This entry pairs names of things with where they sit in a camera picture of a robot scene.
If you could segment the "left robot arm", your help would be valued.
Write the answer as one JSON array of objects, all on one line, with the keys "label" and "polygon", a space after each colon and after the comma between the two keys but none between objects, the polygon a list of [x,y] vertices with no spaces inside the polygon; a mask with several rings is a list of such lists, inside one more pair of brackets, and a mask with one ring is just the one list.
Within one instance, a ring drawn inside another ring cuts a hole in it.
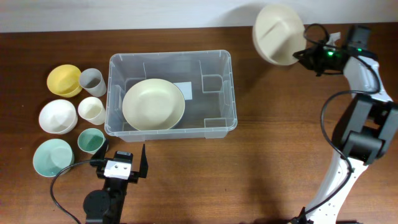
[{"label": "left robot arm", "polygon": [[149,165],[145,146],[138,171],[131,170],[132,153],[117,151],[113,158],[106,158],[108,147],[109,141],[105,140],[91,157],[90,165],[96,168],[97,178],[104,179],[104,185],[101,190],[94,190],[85,197],[86,223],[119,223],[128,184],[136,184],[140,178],[147,177]]}]

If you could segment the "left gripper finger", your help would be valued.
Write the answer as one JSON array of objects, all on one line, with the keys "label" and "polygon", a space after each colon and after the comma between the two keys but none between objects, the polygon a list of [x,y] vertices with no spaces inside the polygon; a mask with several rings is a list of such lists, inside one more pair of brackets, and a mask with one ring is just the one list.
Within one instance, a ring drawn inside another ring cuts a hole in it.
[{"label": "left gripper finger", "polygon": [[146,145],[143,144],[141,159],[140,159],[140,167],[139,167],[139,177],[145,179],[147,177],[148,169],[149,165],[146,156]]},{"label": "left gripper finger", "polygon": [[109,146],[109,140],[105,139],[104,143],[101,145],[101,147],[93,154],[91,157],[90,165],[91,166],[104,166],[106,163],[105,160],[105,154],[106,151],[108,150]]}]

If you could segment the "dark blue bowl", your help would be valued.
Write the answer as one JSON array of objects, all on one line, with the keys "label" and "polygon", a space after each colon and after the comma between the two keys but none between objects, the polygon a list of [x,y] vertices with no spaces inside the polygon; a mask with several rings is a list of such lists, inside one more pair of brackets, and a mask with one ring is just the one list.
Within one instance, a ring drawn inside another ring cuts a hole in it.
[{"label": "dark blue bowl", "polygon": [[183,110],[182,110],[182,112],[180,113],[180,118],[179,118],[178,121],[176,121],[176,123],[175,123],[171,128],[169,128],[169,129],[175,129],[175,128],[180,124],[180,122],[182,121],[182,119],[183,119],[183,117],[184,117],[185,112],[186,112],[186,103],[184,103],[184,105],[183,105]]}]

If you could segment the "cream bowl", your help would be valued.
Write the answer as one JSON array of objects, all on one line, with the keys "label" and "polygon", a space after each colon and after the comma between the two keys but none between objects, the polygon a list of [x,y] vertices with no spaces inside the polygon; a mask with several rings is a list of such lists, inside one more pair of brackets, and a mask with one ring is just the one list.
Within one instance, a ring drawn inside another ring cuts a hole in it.
[{"label": "cream bowl", "polygon": [[138,131],[171,128],[180,118],[185,99],[173,83],[152,78],[133,85],[125,94],[122,112]]},{"label": "cream bowl", "polygon": [[303,22],[291,7],[269,4],[256,17],[252,39],[257,53],[265,61],[289,66],[298,62],[293,54],[306,47],[303,32]]}]

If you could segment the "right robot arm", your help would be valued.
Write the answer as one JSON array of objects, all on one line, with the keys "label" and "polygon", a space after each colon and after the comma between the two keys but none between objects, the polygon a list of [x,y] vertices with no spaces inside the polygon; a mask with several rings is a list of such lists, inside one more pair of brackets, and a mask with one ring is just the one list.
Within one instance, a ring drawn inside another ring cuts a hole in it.
[{"label": "right robot arm", "polygon": [[397,131],[397,104],[386,93],[379,76],[377,55],[363,47],[316,45],[294,53],[318,75],[334,70],[343,75],[353,97],[324,138],[333,157],[315,198],[291,223],[336,223],[338,213],[360,175],[388,150]]}]

